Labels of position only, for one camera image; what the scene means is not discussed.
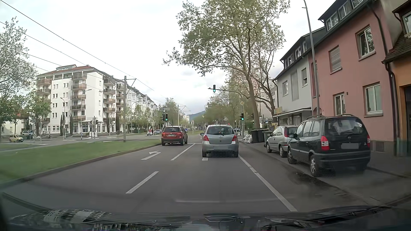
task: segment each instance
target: turn arrow marking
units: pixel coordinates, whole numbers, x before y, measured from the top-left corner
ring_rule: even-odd
[[[161,152],[159,151],[154,151],[154,152],[149,152],[150,156],[147,156],[146,158],[143,158],[141,160],[148,160],[149,158],[152,158],[153,156],[156,156],[158,154],[160,154]]]

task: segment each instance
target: pink building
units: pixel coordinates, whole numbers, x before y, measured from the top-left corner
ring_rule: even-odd
[[[325,116],[359,117],[369,132],[372,150],[393,154],[390,75],[382,63],[393,43],[383,4],[380,0],[336,0],[319,19],[327,33],[316,43],[315,53],[320,111]],[[311,57],[309,63],[313,73]],[[312,81],[315,113],[314,86]]]

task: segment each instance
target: silver car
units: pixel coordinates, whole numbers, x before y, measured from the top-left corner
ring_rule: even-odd
[[[277,151],[281,157],[287,157],[288,142],[291,140],[288,135],[294,134],[296,130],[297,126],[295,125],[278,126],[264,145],[267,148],[267,152]]]
[[[230,125],[209,125],[202,141],[202,154],[232,155],[238,157],[238,138]]]

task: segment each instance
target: black minivan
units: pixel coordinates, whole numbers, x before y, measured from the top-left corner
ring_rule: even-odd
[[[364,171],[370,160],[370,138],[361,119],[351,114],[310,116],[290,134],[288,162],[310,164],[313,176],[322,169],[354,166]]]

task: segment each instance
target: car hood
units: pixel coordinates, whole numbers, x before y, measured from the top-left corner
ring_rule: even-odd
[[[11,230],[373,230],[411,225],[411,211],[390,207],[348,206],[309,213],[115,214],[95,210],[43,210],[15,216]]]

